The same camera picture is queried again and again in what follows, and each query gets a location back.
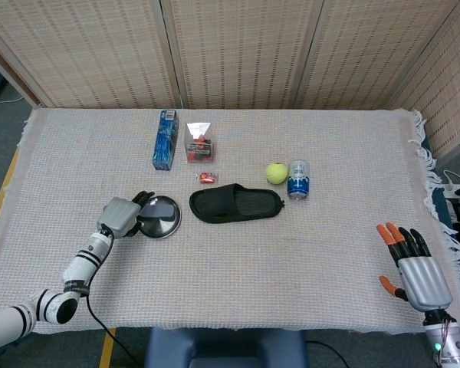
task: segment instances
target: black cable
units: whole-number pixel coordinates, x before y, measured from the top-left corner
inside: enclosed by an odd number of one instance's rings
[[[335,350],[331,345],[327,345],[326,343],[322,343],[322,342],[316,341],[316,340],[307,340],[307,341],[305,341],[305,343],[315,343],[316,345],[321,345],[321,346],[323,346],[323,347],[326,347],[327,349],[332,350],[332,351],[335,352],[335,354],[343,361],[344,366],[346,366],[346,368],[350,368],[349,364],[348,364],[347,361],[343,358],[343,356],[340,355],[339,352],[338,352],[337,350]]]
[[[110,250],[113,248],[113,244],[114,244],[114,233],[113,233],[113,231],[110,228],[108,228],[107,226],[105,226],[105,224],[102,224],[101,227],[105,232],[107,232],[109,234],[109,236],[110,236],[110,245],[109,245],[109,249],[107,250],[106,256],[104,257],[102,262],[99,264],[99,267],[97,267],[97,270],[95,270],[94,274],[92,275],[92,278],[90,279],[90,282],[89,282],[89,287],[92,284],[92,280],[94,279],[94,276],[96,275],[97,271],[99,271],[100,266],[102,266],[104,264],[104,261],[106,261],[107,256],[109,255]],[[98,324],[100,326],[102,326],[102,328],[106,331],[106,334],[108,334],[111,337],[111,339],[114,340],[115,343],[117,343],[120,347],[123,348],[124,352],[131,358],[131,360],[133,362],[135,362],[135,364],[137,366],[141,366],[141,364],[138,363],[138,360],[136,360],[136,358],[129,352],[129,350],[116,337],[114,337],[114,335],[109,331],[109,329],[106,327],[106,325],[103,324],[102,321],[95,315],[94,311],[92,310],[92,307],[90,306],[89,295],[87,295],[86,300],[87,300],[87,309],[89,310],[89,313],[92,316],[92,318],[95,319],[95,321],[98,322]]]

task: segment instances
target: tennis ball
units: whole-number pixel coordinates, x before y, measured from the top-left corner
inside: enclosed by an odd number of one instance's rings
[[[288,167],[283,163],[271,163],[266,169],[266,179],[271,184],[281,184],[288,176]]]

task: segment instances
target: black slipper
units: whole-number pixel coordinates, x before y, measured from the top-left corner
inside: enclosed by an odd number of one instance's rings
[[[198,219],[223,224],[276,216],[284,202],[272,190],[246,189],[240,184],[230,184],[194,192],[189,205]]]

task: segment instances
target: blue and white can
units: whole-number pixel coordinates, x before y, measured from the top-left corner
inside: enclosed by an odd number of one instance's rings
[[[310,165],[296,159],[288,166],[288,195],[292,199],[307,198],[310,189]]]

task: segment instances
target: floor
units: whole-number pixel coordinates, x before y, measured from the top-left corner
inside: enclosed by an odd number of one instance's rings
[[[18,93],[6,85],[0,100],[14,100]],[[24,121],[31,108],[22,100],[0,105],[0,186],[21,137]],[[443,169],[460,173],[460,156]],[[120,328],[117,337],[139,362],[144,361],[149,328]],[[431,350],[423,334],[390,336],[385,333],[354,333],[343,330],[311,330],[308,340],[319,340],[338,350],[353,367],[405,368],[435,367]],[[0,367],[100,366],[104,345],[102,330],[39,335],[33,333],[0,356]],[[344,364],[333,352],[319,345],[308,345],[310,367],[339,368]],[[118,347],[113,349],[111,367],[135,366]]]

